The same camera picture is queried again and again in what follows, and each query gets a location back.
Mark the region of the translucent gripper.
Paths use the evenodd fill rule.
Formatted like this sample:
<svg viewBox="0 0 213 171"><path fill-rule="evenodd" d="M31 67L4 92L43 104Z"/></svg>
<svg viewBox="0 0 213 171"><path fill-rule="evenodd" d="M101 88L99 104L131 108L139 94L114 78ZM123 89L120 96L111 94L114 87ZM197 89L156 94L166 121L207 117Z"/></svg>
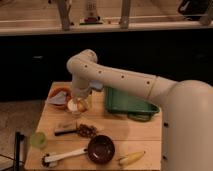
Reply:
<svg viewBox="0 0 213 171"><path fill-rule="evenodd" d="M86 89L73 88L71 91L71 99L73 99L74 101L84 101L88 105L89 110L91 107L91 93L92 91L90 88Z"/></svg>

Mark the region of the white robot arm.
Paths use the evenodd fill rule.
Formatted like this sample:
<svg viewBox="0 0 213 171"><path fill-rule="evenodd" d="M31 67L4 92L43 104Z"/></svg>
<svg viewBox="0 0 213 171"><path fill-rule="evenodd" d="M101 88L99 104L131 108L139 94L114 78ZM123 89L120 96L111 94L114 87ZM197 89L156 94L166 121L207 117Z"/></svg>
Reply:
<svg viewBox="0 0 213 171"><path fill-rule="evenodd" d="M71 57L66 67L76 98L87 97L90 83L98 81L161 108L161 171L213 171L212 85L106 67L90 49Z"/></svg>

